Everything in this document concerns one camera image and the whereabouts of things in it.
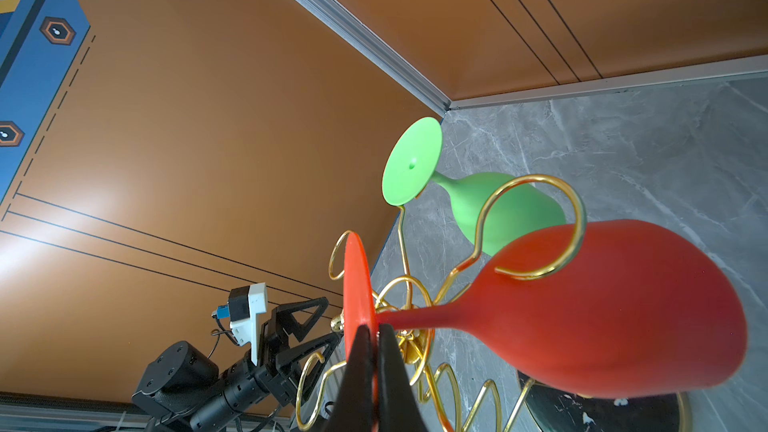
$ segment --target hexagon icon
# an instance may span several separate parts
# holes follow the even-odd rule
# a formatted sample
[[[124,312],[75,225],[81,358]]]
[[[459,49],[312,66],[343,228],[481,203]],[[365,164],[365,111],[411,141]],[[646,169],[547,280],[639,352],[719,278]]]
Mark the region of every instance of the hexagon icon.
[[[24,132],[16,124],[0,120],[0,147],[16,147],[22,143]]]
[[[74,39],[74,29],[69,22],[59,17],[45,17],[40,31],[48,42],[68,46]]]

